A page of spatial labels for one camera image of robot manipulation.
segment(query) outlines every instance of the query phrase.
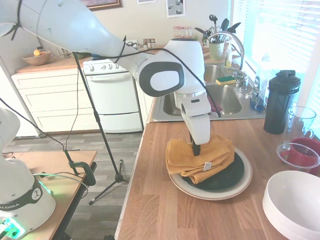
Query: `oven door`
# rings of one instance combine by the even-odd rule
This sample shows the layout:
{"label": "oven door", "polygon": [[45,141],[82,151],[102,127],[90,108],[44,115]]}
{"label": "oven door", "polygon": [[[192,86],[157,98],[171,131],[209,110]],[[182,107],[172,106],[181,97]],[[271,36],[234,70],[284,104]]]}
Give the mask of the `oven door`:
{"label": "oven door", "polygon": [[129,72],[89,75],[86,79],[99,115],[139,111],[134,79]]}

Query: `black water bottle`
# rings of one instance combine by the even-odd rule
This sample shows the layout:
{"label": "black water bottle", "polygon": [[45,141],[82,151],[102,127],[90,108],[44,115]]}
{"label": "black water bottle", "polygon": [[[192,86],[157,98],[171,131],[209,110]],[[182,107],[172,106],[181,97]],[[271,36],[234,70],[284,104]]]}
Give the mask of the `black water bottle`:
{"label": "black water bottle", "polygon": [[266,105],[264,130],[270,134],[285,131],[288,108],[292,107],[301,80],[294,70],[281,70],[269,81],[269,97]]}

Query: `window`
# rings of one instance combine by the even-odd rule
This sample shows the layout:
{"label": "window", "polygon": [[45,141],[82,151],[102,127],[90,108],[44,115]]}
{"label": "window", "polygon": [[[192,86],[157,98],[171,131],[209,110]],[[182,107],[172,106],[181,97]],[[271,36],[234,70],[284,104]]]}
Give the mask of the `window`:
{"label": "window", "polygon": [[234,0],[232,16],[254,70],[268,53],[274,74],[295,70],[303,82],[320,32],[320,0]]}
{"label": "window", "polygon": [[312,124],[315,135],[320,138],[320,66],[316,73],[306,107],[315,111],[316,118]]}

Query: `green sponge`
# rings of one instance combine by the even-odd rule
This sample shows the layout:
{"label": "green sponge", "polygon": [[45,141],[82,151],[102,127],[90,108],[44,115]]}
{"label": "green sponge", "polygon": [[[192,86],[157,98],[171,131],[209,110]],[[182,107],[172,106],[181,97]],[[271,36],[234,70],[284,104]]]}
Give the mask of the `green sponge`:
{"label": "green sponge", "polygon": [[234,84],[236,79],[233,76],[219,77],[215,80],[218,85]]}

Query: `picture frame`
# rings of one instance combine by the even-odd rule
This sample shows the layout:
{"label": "picture frame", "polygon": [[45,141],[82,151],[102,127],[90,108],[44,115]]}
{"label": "picture frame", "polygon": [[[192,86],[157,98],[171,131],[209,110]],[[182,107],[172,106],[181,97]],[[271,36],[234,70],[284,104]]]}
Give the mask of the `picture frame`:
{"label": "picture frame", "polygon": [[122,8],[122,0],[80,0],[91,11]]}
{"label": "picture frame", "polygon": [[167,18],[186,16],[186,0],[165,0],[165,6]]}
{"label": "picture frame", "polygon": [[136,0],[136,3],[139,4],[153,4],[156,3],[157,0]]}

